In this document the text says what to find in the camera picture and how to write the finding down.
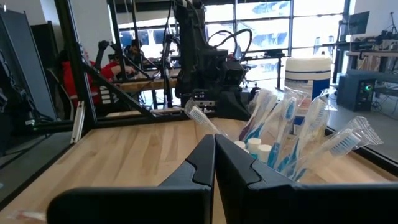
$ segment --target chair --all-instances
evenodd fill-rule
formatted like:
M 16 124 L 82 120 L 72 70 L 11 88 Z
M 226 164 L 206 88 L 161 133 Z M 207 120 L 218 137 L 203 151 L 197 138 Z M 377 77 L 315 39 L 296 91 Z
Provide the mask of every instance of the chair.
M 73 120 L 75 109 L 71 98 L 63 87 L 62 77 L 57 75 L 58 72 L 55 68 L 46 68 L 45 73 L 49 83 L 55 83 L 55 85 L 49 86 L 57 113 L 58 115 L 61 115 L 59 117 L 64 120 Z

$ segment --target white bottle cap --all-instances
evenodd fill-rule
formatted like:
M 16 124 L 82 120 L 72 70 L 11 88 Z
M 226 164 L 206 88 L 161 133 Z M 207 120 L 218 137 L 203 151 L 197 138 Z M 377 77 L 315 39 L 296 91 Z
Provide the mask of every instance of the white bottle cap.
M 268 162 L 268 156 L 269 156 L 269 152 L 271 152 L 271 148 L 272 148 L 272 146 L 269 146 L 269 145 L 260 145 L 258 147 L 258 149 L 259 149 L 258 159 L 261 162 Z
M 246 145 L 244 142 L 241 141 L 235 141 L 234 142 L 237 146 L 241 147 L 242 149 L 246 149 Z
M 261 145 L 261 139 L 251 138 L 248 140 L 248 151 L 250 154 L 257 155 L 258 148 Z

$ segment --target wooden table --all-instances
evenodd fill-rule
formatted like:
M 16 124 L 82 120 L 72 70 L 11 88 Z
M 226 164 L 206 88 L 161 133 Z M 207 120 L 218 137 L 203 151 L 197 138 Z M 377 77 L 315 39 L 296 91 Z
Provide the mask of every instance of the wooden table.
M 180 69 L 169 70 L 171 77 L 176 77 L 179 73 Z M 170 88 L 175 88 L 177 84 L 176 78 L 169 78 Z M 144 91 L 144 90 L 162 90 L 164 89 L 164 80 L 158 79 L 154 81 L 141 81 L 141 82 L 131 82 L 131 83 L 123 83 L 120 85 L 120 89 L 126 92 L 136 92 L 136 91 Z
M 213 122 L 233 139 L 243 125 L 241 121 L 219 118 Z M 34 223 L 6 217 L 16 210 L 45 212 L 51 199 L 74 187 L 159 185 L 207 133 L 193 121 L 90 131 L 0 212 L 0 223 Z M 314 183 L 395 180 L 355 153 L 332 165 Z M 215 186 L 213 223 L 225 223 L 220 192 Z

